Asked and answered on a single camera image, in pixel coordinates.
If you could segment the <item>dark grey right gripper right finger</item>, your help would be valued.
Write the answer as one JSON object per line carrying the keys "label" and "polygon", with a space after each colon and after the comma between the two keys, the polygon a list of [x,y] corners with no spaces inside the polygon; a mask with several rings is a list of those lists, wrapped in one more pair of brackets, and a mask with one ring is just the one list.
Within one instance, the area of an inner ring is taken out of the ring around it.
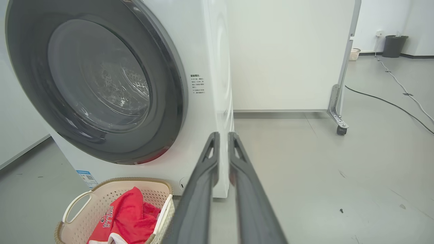
{"label": "dark grey right gripper right finger", "polygon": [[236,190],[239,243],[287,244],[239,135],[230,132],[228,137],[230,179]]}

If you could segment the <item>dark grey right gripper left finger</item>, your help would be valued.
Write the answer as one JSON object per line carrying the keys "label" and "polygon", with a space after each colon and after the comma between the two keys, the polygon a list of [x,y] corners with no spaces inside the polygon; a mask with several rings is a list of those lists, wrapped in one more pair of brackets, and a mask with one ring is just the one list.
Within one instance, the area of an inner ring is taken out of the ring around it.
{"label": "dark grey right gripper left finger", "polygon": [[219,180],[220,134],[209,135],[163,238],[164,244],[208,244],[213,188]]}

